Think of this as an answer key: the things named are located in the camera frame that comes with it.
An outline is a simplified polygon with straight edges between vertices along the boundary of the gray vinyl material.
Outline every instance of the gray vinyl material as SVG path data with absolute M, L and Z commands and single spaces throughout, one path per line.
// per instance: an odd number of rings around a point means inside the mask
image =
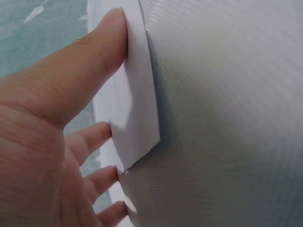
M 134 225 L 303 226 L 303 1 L 140 2 L 162 141 L 121 176 Z

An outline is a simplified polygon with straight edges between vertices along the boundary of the gray textured surface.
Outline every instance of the gray textured surface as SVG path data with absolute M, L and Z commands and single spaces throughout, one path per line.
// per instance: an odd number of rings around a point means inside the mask
M 303 226 L 303 2 L 141 0 L 161 143 L 136 227 Z
M 86 1 L 48 0 L 44 11 L 26 24 L 24 19 L 43 0 L 0 0 L 0 78 L 21 70 L 48 54 L 85 35 Z M 94 123 L 92 104 L 89 104 L 65 128 L 72 133 Z M 83 175 L 100 168 L 94 153 L 81 167 Z M 111 204 L 108 193 L 94 206 L 100 211 Z

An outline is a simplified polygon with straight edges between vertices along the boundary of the skin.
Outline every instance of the skin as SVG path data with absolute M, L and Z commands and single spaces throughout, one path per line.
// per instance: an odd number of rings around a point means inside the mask
M 110 126 L 63 136 L 126 49 L 123 10 L 113 9 L 90 34 L 0 81 L 0 226 L 113 227 L 127 215 L 123 202 L 92 208 L 118 181 L 115 167 L 86 177 L 79 169 L 111 137 Z

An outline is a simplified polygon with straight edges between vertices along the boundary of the white paper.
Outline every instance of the white paper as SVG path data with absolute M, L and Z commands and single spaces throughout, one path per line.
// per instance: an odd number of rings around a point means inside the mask
M 96 119 L 108 120 L 112 128 L 114 147 L 106 151 L 107 164 L 123 173 L 160 140 L 152 66 L 138 0 L 96 4 L 94 25 L 115 7 L 123 7 L 127 20 L 127 58 L 94 99 L 95 107 L 103 108 L 102 113 L 96 112 Z

